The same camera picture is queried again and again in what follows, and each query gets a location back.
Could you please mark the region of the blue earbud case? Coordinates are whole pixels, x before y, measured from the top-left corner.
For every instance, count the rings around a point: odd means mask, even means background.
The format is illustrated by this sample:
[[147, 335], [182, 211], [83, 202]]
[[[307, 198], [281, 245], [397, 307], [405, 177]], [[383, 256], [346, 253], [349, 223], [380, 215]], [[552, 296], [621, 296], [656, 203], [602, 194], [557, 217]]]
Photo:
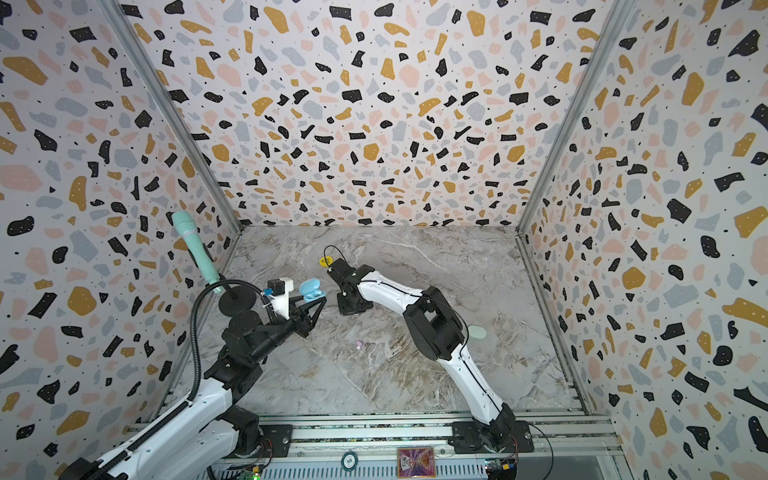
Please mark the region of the blue earbud case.
[[321, 289], [321, 282], [317, 278], [302, 282], [299, 293], [305, 302], [312, 302], [326, 296], [326, 292]]

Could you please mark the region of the mint green earbud case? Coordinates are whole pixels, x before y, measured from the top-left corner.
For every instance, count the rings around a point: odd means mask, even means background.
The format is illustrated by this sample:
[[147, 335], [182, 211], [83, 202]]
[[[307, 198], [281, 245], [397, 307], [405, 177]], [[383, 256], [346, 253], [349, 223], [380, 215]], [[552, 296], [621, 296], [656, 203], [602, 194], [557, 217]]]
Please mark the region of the mint green earbud case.
[[468, 335], [472, 339], [484, 340], [487, 338], [488, 332], [484, 327], [478, 325], [470, 325], [468, 327]]

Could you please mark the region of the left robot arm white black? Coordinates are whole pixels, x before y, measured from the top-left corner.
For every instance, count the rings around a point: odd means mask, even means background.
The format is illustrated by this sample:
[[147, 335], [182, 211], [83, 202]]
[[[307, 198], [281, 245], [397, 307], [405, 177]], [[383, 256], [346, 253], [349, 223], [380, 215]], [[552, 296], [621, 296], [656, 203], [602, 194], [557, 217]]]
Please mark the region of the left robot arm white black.
[[265, 324], [255, 311], [233, 316], [222, 332], [225, 345], [204, 379], [141, 432], [96, 461], [79, 458], [62, 479], [180, 479], [231, 453], [261, 445], [259, 417], [236, 405], [262, 374], [269, 354], [291, 335], [314, 329], [325, 297], [288, 300], [288, 314]]

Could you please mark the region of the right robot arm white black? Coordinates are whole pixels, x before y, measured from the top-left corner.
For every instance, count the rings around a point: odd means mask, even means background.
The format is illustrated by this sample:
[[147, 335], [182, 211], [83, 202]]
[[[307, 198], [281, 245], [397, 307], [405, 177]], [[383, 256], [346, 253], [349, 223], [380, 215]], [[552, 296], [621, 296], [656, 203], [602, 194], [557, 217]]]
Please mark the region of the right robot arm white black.
[[340, 288], [341, 314], [363, 313], [378, 304], [403, 317], [419, 352], [444, 368], [467, 401], [479, 443], [497, 452], [512, 443], [516, 417], [480, 372], [468, 346], [469, 329], [438, 288], [407, 287], [368, 265], [355, 269], [344, 260], [334, 262], [328, 275]]

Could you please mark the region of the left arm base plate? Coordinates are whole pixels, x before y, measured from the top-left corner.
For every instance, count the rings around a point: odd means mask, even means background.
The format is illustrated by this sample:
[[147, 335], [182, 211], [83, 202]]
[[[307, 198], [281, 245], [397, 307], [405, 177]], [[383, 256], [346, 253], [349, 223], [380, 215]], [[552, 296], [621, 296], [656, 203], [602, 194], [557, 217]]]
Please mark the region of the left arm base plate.
[[235, 446], [225, 458], [275, 459], [288, 456], [294, 427], [290, 424], [235, 426]]

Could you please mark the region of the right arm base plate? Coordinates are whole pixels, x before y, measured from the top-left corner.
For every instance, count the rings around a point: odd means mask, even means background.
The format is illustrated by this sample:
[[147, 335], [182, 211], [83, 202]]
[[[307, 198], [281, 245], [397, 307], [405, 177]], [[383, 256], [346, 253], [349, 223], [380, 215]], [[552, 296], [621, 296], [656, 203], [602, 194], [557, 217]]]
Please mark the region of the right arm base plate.
[[512, 426], [494, 429], [476, 421], [457, 421], [451, 424], [447, 440], [458, 454], [499, 453], [510, 455], [532, 453], [535, 448], [526, 421], [515, 421]]

